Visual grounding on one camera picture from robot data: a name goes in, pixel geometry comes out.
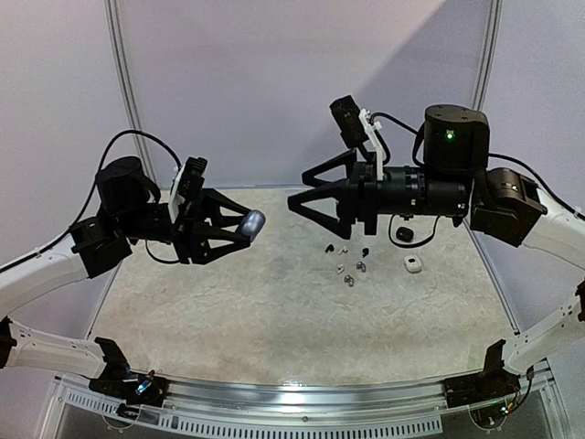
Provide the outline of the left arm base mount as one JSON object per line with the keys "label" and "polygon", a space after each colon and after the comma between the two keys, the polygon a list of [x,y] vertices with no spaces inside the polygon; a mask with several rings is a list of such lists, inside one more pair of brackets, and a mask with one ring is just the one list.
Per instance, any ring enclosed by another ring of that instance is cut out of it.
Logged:
{"label": "left arm base mount", "polygon": [[140,373],[131,369],[127,358],[111,339],[96,337],[105,367],[97,378],[90,379],[89,389],[104,396],[124,401],[126,405],[161,408],[167,397],[170,381],[154,370]]}

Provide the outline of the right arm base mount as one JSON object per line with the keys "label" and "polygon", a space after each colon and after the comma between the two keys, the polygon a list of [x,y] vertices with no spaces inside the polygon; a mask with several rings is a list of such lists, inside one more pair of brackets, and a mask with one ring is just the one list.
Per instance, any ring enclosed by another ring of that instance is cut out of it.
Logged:
{"label": "right arm base mount", "polygon": [[534,366],[526,369],[527,388],[521,395],[520,373],[511,372],[504,360],[504,346],[506,341],[500,339],[487,348],[484,354],[484,366],[479,372],[459,375],[444,379],[442,387],[449,408],[470,406],[475,403],[488,402],[493,399],[503,399],[513,393],[510,402],[495,412],[487,407],[475,409],[472,420],[475,422],[492,419],[504,419],[517,411],[527,400],[535,376]]}

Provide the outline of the blue-grey earbud charging case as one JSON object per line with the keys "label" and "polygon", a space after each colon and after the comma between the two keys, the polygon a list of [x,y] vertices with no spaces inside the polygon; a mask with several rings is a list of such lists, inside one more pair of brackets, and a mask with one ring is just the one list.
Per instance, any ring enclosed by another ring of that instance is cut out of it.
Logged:
{"label": "blue-grey earbud charging case", "polygon": [[265,215],[259,210],[248,212],[239,225],[239,233],[253,242],[266,223]]}

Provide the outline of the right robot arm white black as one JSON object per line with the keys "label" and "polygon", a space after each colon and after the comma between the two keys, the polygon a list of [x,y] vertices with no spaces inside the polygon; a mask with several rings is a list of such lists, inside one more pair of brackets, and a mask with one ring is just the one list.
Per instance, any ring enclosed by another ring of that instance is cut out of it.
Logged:
{"label": "right robot arm white black", "polygon": [[333,102],[331,112],[346,151],[303,173],[305,191],[289,197],[290,211],[342,239],[357,223],[375,234],[382,215],[445,217],[583,267],[583,215],[530,167],[489,167],[484,113],[452,104],[428,107],[414,130],[412,165],[392,166],[380,133],[382,112],[361,109],[348,96]]}

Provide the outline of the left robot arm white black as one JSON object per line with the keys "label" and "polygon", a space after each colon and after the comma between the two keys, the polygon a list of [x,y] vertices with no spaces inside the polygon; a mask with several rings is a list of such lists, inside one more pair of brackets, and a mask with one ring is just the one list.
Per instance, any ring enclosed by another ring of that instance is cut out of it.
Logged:
{"label": "left robot arm white black", "polygon": [[264,215],[205,188],[203,158],[181,166],[170,199],[126,156],[100,170],[95,183],[98,213],[73,225],[45,250],[1,268],[1,365],[78,374],[101,383],[117,397],[129,396],[136,379],[110,339],[62,337],[17,323],[10,313],[62,286],[96,278],[131,256],[138,241],[172,246],[182,264],[205,265],[250,247]]}

